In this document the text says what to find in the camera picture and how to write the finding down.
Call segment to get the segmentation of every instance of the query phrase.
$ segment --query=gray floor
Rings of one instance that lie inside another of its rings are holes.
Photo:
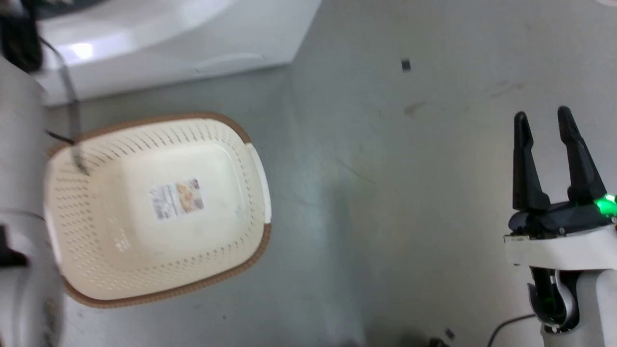
[[[592,0],[325,0],[289,67],[87,102],[87,129],[211,110],[262,157],[273,238],[251,270],[167,301],[69,301],[64,346],[388,346],[411,331],[482,346],[530,312],[507,264],[512,119],[566,199],[557,107],[617,186],[617,20]],[[408,57],[411,72],[401,71]],[[52,127],[66,127],[64,111]],[[540,346],[537,322],[499,347]]]

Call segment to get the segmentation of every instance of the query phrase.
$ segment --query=cable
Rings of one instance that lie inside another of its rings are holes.
[[[510,320],[506,320],[505,322],[499,324],[497,326],[497,328],[495,328],[495,330],[493,330],[493,334],[491,335],[491,338],[489,339],[489,342],[486,345],[486,347],[491,347],[493,345],[493,341],[495,341],[495,337],[497,337],[497,334],[499,333],[499,330],[503,329],[506,325],[510,325],[512,323],[516,323],[516,322],[519,322],[521,320],[526,320],[526,319],[534,318],[535,316],[536,316],[535,314],[528,314],[526,316],[521,316],[521,317],[517,317],[517,318],[512,318]]]
[[[64,84],[64,88],[67,92],[67,110],[68,110],[68,132],[70,134],[69,138],[58,135],[56,133],[47,131],[47,134],[57,140],[68,143],[73,152],[73,161],[75,162],[75,166],[85,174],[89,176],[88,169],[83,165],[83,161],[81,160],[81,149],[79,145],[78,138],[81,135],[81,117],[80,117],[80,108],[79,108],[79,100],[77,99],[77,93],[75,92],[75,86],[73,81],[71,81],[71,76],[68,72],[67,63],[60,54],[60,52],[51,45],[51,43],[47,42],[44,38],[39,37],[41,42],[49,47],[51,51],[56,55],[58,63],[60,65],[60,77],[62,79],[62,83]]]

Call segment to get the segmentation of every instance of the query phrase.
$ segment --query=beige plastic basket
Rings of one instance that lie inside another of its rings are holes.
[[[270,237],[270,195],[242,128],[214,113],[129,123],[50,153],[45,213],[68,293],[94,307],[182,294],[233,276]]]

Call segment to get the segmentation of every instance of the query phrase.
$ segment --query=green light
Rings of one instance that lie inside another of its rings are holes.
[[[617,203],[615,203],[615,195],[606,194],[603,198],[594,201],[598,206],[600,213],[606,216],[617,215]]]

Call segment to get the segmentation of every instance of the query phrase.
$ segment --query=white appliance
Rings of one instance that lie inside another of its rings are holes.
[[[80,99],[290,63],[321,0],[107,0],[41,20]],[[49,48],[36,76],[65,103]]]

